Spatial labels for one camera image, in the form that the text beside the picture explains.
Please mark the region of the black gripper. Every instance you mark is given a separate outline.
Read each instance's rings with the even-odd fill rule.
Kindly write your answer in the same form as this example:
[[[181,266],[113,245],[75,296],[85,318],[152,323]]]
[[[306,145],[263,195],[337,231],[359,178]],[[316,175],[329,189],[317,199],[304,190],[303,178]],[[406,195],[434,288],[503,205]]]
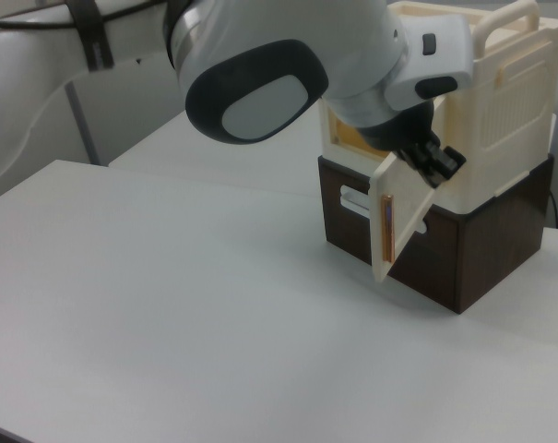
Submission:
[[[450,146],[440,147],[433,132],[433,102],[422,102],[376,126],[358,127],[357,132],[374,149],[398,151],[398,157],[431,188],[450,180],[467,159]]]

